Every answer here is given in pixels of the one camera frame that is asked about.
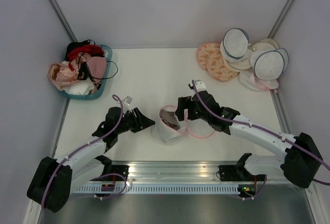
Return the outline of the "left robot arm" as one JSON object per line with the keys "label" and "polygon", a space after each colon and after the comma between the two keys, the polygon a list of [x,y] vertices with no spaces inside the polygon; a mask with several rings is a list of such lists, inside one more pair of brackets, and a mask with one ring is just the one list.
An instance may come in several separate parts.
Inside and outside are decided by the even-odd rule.
{"label": "left robot arm", "polygon": [[110,108],[105,120],[81,147],[56,159],[45,157],[40,161],[27,197],[56,213],[76,189],[91,180],[126,180],[104,154],[117,143],[120,134],[137,133],[154,124],[138,108],[126,112],[119,107]]}

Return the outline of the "white mesh bag pink zipper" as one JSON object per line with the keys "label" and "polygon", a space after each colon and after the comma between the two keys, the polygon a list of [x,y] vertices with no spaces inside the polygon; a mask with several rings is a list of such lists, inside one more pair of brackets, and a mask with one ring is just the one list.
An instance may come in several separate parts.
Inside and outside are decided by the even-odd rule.
{"label": "white mesh bag pink zipper", "polygon": [[206,122],[201,119],[188,120],[188,113],[185,111],[185,118],[183,121],[178,122],[180,124],[179,130],[174,130],[163,123],[159,117],[161,109],[175,112],[177,106],[167,105],[159,109],[155,125],[151,129],[151,134],[154,138],[161,141],[163,144],[174,144],[185,138],[186,136],[193,137],[195,139],[203,140],[211,137],[215,130],[213,130]]}

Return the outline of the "mauve bra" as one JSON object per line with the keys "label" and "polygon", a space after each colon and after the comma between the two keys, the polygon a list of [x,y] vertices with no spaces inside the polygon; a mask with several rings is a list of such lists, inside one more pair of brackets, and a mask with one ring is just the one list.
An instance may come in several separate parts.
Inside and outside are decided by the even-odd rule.
{"label": "mauve bra", "polygon": [[167,125],[168,127],[172,128],[174,130],[180,129],[180,124],[177,120],[175,112],[161,109],[159,112],[159,117],[163,121],[163,123],[165,125]]}

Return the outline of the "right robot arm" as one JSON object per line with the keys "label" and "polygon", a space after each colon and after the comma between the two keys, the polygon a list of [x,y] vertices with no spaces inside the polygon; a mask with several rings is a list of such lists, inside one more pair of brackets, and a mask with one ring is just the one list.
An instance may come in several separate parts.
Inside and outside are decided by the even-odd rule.
{"label": "right robot arm", "polygon": [[241,180],[259,175],[279,176],[295,186],[309,188],[323,161],[310,135],[263,127],[237,110],[220,106],[207,91],[180,97],[175,114],[179,121],[184,117],[201,119],[217,132],[248,140],[272,153],[272,156],[245,153],[235,165],[236,176]]}

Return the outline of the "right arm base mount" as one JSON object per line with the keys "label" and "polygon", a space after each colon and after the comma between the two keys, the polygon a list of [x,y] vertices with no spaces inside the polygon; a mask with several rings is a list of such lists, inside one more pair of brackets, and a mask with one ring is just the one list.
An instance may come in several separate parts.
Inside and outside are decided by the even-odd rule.
{"label": "right arm base mount", "polygon": [[249,176],[246,172],[235,165],[219,165],[219,175],[222,182],[249,181]]}

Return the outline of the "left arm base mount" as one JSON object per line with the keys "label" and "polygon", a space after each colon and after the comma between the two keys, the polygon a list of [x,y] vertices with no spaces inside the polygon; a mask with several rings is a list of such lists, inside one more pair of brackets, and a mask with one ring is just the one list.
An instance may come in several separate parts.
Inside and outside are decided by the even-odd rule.
{"label": "left arm base mount", "polygon": [[87,170],[91,181],[124,181],[128,178],[128,165],[103,165],[97,164]]}

